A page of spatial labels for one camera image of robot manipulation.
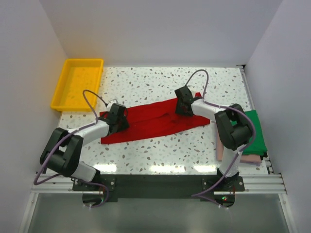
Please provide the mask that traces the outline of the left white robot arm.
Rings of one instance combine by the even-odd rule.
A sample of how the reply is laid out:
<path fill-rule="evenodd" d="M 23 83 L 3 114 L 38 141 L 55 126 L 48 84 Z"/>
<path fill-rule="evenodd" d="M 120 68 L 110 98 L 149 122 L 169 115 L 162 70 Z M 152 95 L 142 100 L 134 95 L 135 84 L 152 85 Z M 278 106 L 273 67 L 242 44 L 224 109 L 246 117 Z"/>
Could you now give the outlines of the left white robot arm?
<path fill-rule="evenodd" d="M 93 123 L 72 130 L 56 128 L 41 154 L 41 169 L 48 168 L 58 175 L 84 181 L 84 186 L 89 190 L 98 189 L 101 184 L 100 171 L 80 161 L 82 147 L 128 129 L 127 116 L 125 106 L 113 103 L 109 111 Z"/>

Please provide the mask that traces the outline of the red t shirt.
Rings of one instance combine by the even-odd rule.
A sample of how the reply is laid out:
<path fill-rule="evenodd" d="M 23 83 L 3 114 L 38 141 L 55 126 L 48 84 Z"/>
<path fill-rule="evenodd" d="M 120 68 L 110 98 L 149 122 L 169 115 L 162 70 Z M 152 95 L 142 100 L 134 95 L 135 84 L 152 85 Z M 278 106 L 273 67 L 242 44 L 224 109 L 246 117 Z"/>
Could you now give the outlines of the red t shirt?
<path fill-rule="evenodd" d="M 102 137 L 101 144 L 116 144 L 180 133 L 210 124 L 202 116 L 183 116 L 175 113 L 177 99 L 138 105 L 128 109 L 129 128 Z"/>

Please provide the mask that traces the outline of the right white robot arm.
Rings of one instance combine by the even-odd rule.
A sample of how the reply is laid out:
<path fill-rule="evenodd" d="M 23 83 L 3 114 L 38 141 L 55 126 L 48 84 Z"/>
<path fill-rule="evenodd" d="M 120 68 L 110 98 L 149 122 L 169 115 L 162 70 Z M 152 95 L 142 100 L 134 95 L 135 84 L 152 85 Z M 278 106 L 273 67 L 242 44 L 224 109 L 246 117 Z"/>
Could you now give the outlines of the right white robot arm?
<path fill-rule="evenodd" d="M 186 86 L 174 91 L 177 97 L 175 112 L 185 116 L 200 116 L 216 123 L 216 133 L 223 145 L 223 157 L 216 179 L 219 189 L 227 191 L 234 184 L 242 152 L 256 138 L 256 129 L 251 119 L 239 104 L 222 106 L 196 97 Z"/>

